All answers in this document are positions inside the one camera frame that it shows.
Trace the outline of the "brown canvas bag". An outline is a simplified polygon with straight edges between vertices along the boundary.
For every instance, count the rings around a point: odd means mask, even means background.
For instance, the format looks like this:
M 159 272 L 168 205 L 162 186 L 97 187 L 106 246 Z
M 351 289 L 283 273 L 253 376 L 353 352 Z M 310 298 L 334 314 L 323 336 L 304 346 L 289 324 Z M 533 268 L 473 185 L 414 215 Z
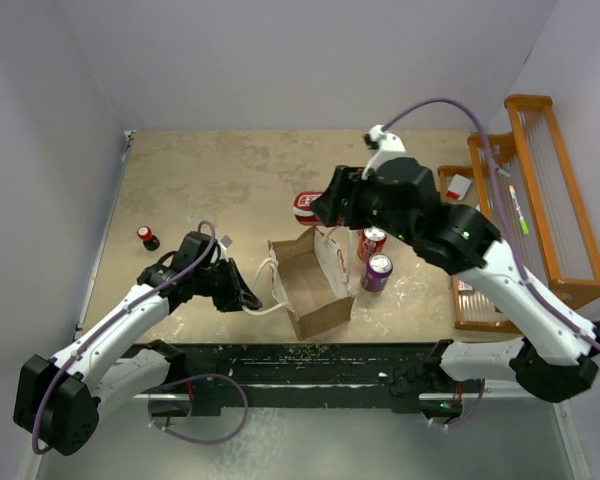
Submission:
M 349 322 L 354 303 L 351 267 L 332 233 L 310 227 L 294 240 L 269 240 L 268 257 L 253 281 L 267 273 L 275 304 L 245 307 L 243 312 L 255 318 L 282 313 L 300 341 Z

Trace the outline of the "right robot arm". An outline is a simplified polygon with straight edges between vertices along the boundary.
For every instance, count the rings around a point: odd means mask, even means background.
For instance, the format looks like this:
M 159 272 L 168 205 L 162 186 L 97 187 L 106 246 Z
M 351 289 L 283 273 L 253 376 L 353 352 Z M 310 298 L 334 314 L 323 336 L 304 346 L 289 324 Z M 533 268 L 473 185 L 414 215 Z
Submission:
M 512 247 L 481 212 L 442 201 L 431 170 L 415 159 L 392 159 L 369 176 L 338 166 L 310 209 L 326 227 L 383 230 L 487 297 L 518 328 L 520 337 L 510 341 L 439 341 L 424 369 L 432 389 L 510 381 L 559 403 L 591 388 L 599 371 L 600 322 L 580 316 L 517 265 Z

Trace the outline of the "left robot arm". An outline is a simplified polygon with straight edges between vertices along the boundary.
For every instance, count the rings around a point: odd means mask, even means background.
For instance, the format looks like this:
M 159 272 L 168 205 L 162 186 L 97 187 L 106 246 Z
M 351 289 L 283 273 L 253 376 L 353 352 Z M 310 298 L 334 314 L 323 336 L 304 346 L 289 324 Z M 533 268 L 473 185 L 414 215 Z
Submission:
M 186 382 L 186 355 L 154 341 L 128 357 L 152 327 L 195 296 L 221 313 L 261 308 L 236 262 L 213 232 L 189 232 L 138 276 L 123 300 L 87 333 L 49 357 L 34 355 L 19 374 L 13 419 L 32 450 L 68 456 L 91 438 L 107 413 L 150 390 Z

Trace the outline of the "red Coke can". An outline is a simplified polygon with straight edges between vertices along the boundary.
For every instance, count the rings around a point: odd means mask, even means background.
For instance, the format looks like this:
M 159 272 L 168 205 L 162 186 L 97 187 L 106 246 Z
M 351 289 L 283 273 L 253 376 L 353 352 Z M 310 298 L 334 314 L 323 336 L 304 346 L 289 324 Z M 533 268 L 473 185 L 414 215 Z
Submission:
M 387 234 L 377 227 L 360 229 L 357 244 L 358 258 L 366 262 L 371 255 L 382 251 L 386 241 Z
M 311 210 L 311 204 L 321 195 L 320 191 L 304 191 L 295 197 L 292 210 L 294 217 L 301 225 L 312 227 L 323 225 Z

